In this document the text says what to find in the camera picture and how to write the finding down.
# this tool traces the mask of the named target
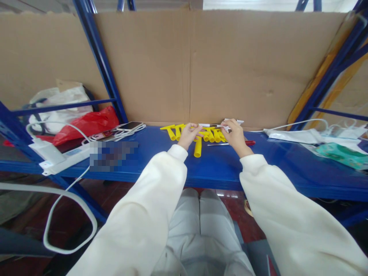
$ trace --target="smartphone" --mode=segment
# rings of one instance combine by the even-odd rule
[[[143,125],[142,122],[129,122],[124,125],[117,126],[116,129],[123,131],[133,131],[136,128],[140,127],[141,125]]]

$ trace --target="red plastic bag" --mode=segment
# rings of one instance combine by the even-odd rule
[[[116,116],[114,108],[108,106],[100,112],[87,113],[72,121],[71,124],[79,128],[85,135],[91,136],[116,127],[119,124],[119,119]],[[53,144],[59,146],[66,141],[81,137],[83,137],[82,134],[76,129],[70,126],[64,126],[62,130],[56,134]]]

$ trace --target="person's left hand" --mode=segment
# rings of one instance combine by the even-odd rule
[[[193,142],[196,136],[203,137],[203,134],[199,133],[201,130],[202,126],[198,126],[194,123],[187,123],[187,125],[181,132],[180,140],[177,144],[185,150],[188,150],[190,144]]]

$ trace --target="white jacket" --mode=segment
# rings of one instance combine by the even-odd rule
[[[68,276],[152,273],[184,187],[187,156],[173,145],[150,160]],[[278,167],[260,154],[240,162],[241,185],[282,276],[368,275],[368,259],[352,236]]]

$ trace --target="hand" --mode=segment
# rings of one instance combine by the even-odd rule
[[[254,154],[253,151],[245,144],[243,128],[235,119],[226,120],[221,125],[229,126],[231,128],[230,133],[227,133],[224,128],[221,128],[221,132],[229,145],[232,146],[239,155],[239,158]]]
[[[187,123],[181,132],[180,140],[177,144],[183,147],[185,150],[188,150],[190,144],[193,142],[193,140],[195,140],[196,136],[203,137],[203,134],[199,133],[201,130],[202,126],[198,126],[197,124],[193,123]]]

